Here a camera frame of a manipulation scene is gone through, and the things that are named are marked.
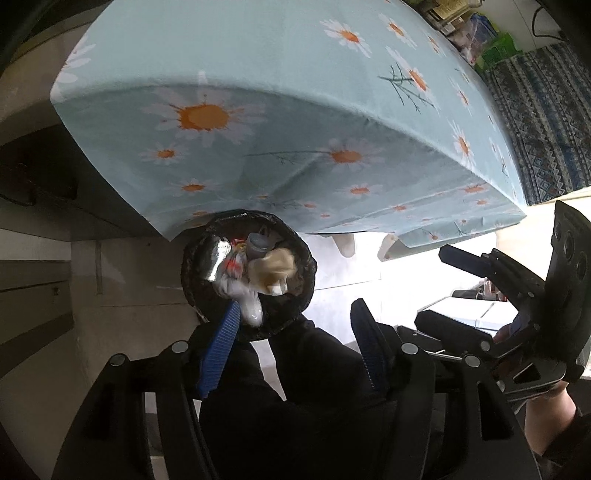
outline person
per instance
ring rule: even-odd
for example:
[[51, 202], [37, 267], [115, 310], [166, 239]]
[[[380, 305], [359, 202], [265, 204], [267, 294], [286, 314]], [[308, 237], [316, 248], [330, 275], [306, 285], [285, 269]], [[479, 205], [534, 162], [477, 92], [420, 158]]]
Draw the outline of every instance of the person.
[[[495, 340], [508, 335], [506, 326]], [[199, 420], [220, 477], [380, 478], [395, 403], [373, 390], [361, 355], [303, 315], [269, 344], [285, 401], [265, 382], [253, 346], [236, 341], [218, 388], [202, 402]], [[564, 382], [528, 402], [525, 435], [544, 480], [590, 424]]]

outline light blue tablecloth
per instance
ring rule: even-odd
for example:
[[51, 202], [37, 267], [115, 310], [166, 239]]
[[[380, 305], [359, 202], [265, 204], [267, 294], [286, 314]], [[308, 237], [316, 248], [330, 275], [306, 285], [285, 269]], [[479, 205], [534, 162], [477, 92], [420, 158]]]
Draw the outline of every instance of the light blue tablecloth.
[[398, 0], [115, 0], [51, 99], [167, 238], [234, 208], [409, 247], [525, 216], [484, 85]]

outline silver bolt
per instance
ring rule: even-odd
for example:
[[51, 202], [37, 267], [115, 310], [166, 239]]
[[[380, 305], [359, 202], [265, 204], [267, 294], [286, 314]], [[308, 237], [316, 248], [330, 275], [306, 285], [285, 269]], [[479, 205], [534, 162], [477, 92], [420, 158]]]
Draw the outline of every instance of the silver bolt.
[[465, 358], [466, 365], [472, 368], [476, 368], [480, 366], [480, 359], [474, 355], [468, 355]]
[[171, 350], [174, 353], [183, 353], [186, 352], [189, 348], [189, 344], [187, 342], [185, 342], [184, 340], [179, 340], [178, 342], [174, 342]]
[[416, 355], [418, 352], [418, 347], [414, 343], [403, 343], [401, 349], [407, 355]]
[[111, 357], [111, 359], [109, 360], [109, 363], [113, 367], [119, 367], [125, 363], [125, 360], [126, 360], [126, 357], [124, 354], [116, 353]]

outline black trash bag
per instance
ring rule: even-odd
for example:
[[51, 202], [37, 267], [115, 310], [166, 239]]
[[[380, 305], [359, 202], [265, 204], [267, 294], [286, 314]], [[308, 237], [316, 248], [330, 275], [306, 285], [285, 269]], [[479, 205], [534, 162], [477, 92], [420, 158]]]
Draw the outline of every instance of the black trash bag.
[[283, 221], [271, 213], [256, 210], [231, 210], [220, 213], [199, 231], [199, 236], [184, 249], [181, 268], [181, 284], [189, 305], [202, 320], [218, 322], [226, 313], [229, 299], [223, 299], [213, 289], [213, 284], [203, 280], [197, 274], [197, 266], [203, 248], [212, 235], [228, 240], [246, 238], [249, 233], [262, 232], [280, 236], [275, 248], [288, 248], [294, 255], [297, 272], [288, 279], [288, 291], [277, 297], [259, 294], [263, 323], [260, 327], [241, 325], [238, 339], [243, 342], [263, 340], [282, 331], [303, 312], [312, 299], [316, 280], [316, 260], [312, 257], [308, 245]]

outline patterned fabric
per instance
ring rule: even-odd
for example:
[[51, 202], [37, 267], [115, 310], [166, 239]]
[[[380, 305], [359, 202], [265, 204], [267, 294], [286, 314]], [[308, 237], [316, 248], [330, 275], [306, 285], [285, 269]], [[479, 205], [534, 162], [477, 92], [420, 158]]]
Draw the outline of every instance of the patterned fabric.
[[239, 208], [408, 247], [525, 216], [486, 86], [399, 0], [114, 0], [51, 101], [167, 238]]
[[567, 44], [485, 72], [517, 155], [529, 205], [591, 186], [591, 77]]

